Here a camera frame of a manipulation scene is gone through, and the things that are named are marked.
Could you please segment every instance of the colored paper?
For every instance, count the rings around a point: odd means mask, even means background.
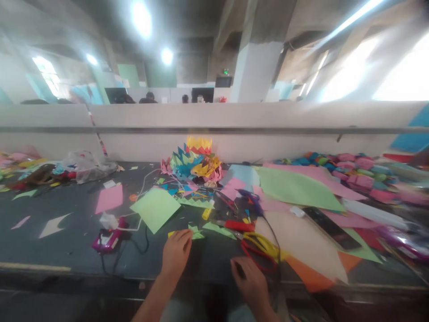
[[[193,199],[185,199],[185,198],[180,198],[177,201],[181,204],[186,204],[189,206],[214,209],[213,205],[209,201],[201,201],[201,200],[193,200]]]
[[[343,228],[367,228],[383,226],[381,223],[366,219],[354,212],[347,211],[346,216],[339,215],[328,210],[321,211],[328,216],[334,223]]]
[[[15,198],[13,198],[12,200],[18,199],[20,197],[26,197],[26,196],[32,197],[36,193],[36,191],[37,191],[37,189],[21,193],[19,195],[16,195]]]
[[[340,248],[338,248],[338,250],[340,252],[352,255],[352,256],[356,256],[356,257],[360,257],[362,259],[367,259],[376,263],[381,264],[382,262],[379,260],[379,258],[372,252],[371,248],[367,245],[367,243],[365,243],[365,241],[362,239],[362,237],[359,236],[359,234],[357,232],[355,232],[353,229],[351,228],[344,228],[344,231],[346,233],[348,233],[355,241],[357,241],[359,244],[361,244],[361,248],[357,249],[357,250],[352,250],[352,251],[342,251]]]
[[[63,230],[64,228],[58,228],[58,225],[60,224],[60,222],[65,217],[67,217],[70,214],[72,214],[72,212],[68,213],[68,214],[66,214],[64,216],[61,216],[61,217],[58,217],[58,218],[55,218],[55,219],[52,219],[52,220],[48,221],[46,223],[45,228],[42,230],[42,233],[40,234],[39,239],[43,238],[43,237],[46,237],[46,236],[49,236],[49,235],[52,235],[53,233],[57,233],[57,232]]]
[[[205,224],[203,226],[203,229],[208,229],[208,230],[213,230],[219,234],[222,234],[226,237],[229,237],[231,239],[237,240],[237,238],[234,236],[233,233],[231,233],[228,229],[223,228],[223,227],[219,227],[218,225],[215,225],[211,222],[208,222],[207,224]]]
[[[329,188],[302,174],[270,169],[259,169],[261,188],[267,198],[304,206],[345,211]]]
[[[232,172],[234,178],[246,184],[243,189],[247,191],[253,192],[253,186],[260,184],[258,173],[248,165],[231,165],[229,171]]]
[[[122,205],[122,203],[122,185],[114,186],[109,189],[103,189],[100,191],[100,196],[98,197],[98,203],[95,213],[99,214],[107,210],[119,207],[120,205]]]
[[[151,189],[130,209],[138,213],[155,234],[179,207],[180,204],[167,191]]]
[[[276,165],[265,162],[264,167],[288,172],[294,172],[311,177],[325,184],[334,195],[346,198],[348,200],[367,199],[365,196],[343,186],[341,183],[332,179],[332,175],[324,167],[309,167],[303,165]]]
[[[288,252],[330,280],[338,278],[348,282],[336,247],[309,218],[298,218],[292,213],[284,212],[265,212],[265,218],[271,225],[282,251]],[[277,245],[264,219],[257,220],[255,232]]]
[[[30,219],[30,216],[25,217],[23,220],[13,226],[10,230],[20,228],[23,224],[25,224],[28,219]]]
[[[246,184],[237,178],[232,178],[225,187],[220,191],[232,201],[237,197],[237,189],[244,189]]]

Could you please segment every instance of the left hand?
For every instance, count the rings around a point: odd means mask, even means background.
[[[176,231],[165,243],[162,257],[161,275],[178,282],[186,263],[192,245],[193,232],[190,229]]]

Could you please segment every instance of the bright window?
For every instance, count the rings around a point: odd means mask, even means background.
[[[52,63],[45,58],[38,56],[33,57],[33,61],[36,64],[39,71],[42,73],[45,82],[48,84],[50,91],[56,97],[59,97],[59,77],[52,66]]]
[[[365,71],[366,59],[377,43],[378,39],[374,37],[366,39],[344,59],[339,72],[331,79],[322,94],[323,102],[343,98],[358,88]]]
[[[429,100],[429,34],[388,74],[374,94],[379,101]]]

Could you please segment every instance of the table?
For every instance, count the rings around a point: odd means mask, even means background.
[[[91,248],[101,228],[100,215],[95,215],[94,212],[99,191],[104,188],[103,183],[108,180],[122,183],[124,203],[110,211],[120,216],[132,212],[129,209],[132,204],[129,196],[139,194],[144,178],[146,177],[143,188],[145,191],[160,176],[160,171],[156,170],[160,167],[158,162],[119,164],[125,171],[97,182],[61,185],[32,198],[22,197],[11,201],[13,192],[0,193],[0,273],[3,281],[9,282],[11,274],[29,273],[109,280],[114,280],[112,275],[135,281],[151,281],[156,278],[161,269],[162,249],[168,232],[186,229],[189,222],[201,227],[205,222],[201,218],[204,209],[182,206],[156,235],[146,229],[144,223],[139,231],[126,233],[126,240],[121,241],[116,252],[104,256],[106,275],[100,256]],[[130,170],[133,166],[138,166],[138,169]],[[63,230],[38,239],[48,220],[69,213],[59,224],[59,228]],[[22,227],[10,230],[26,216],[31,217]],[[126,221],[130,228],[136,228],[139,216],[127,216]],[[243,255],[239,242],[212,231],[204,230],[204,235],[205,239],[193,243],[183,280],[232,285],[229,259]],[[349,283],[350,285],[338,285],[335,290],[352,297],[368,292],[416,295],[428,290],[411,271],[395,262],[384,267],[364,260],[349,273]],[[289,296],[306,294],[302,281],[287,263],[282,264],[282,285]]]

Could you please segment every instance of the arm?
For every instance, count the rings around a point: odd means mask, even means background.
[[[241,278],[237,264],[243,269],[245,278]],[[257,322],[279,322],[269,303],[268,285],[264,274],[256,264],[247,257],[236,257],[231,260],[232,275],[238,289]]]
[[[165,243],[161,274],[131,322],[158,322],[165,305],[176,289],[192,245],[192,231],[176,231]]]

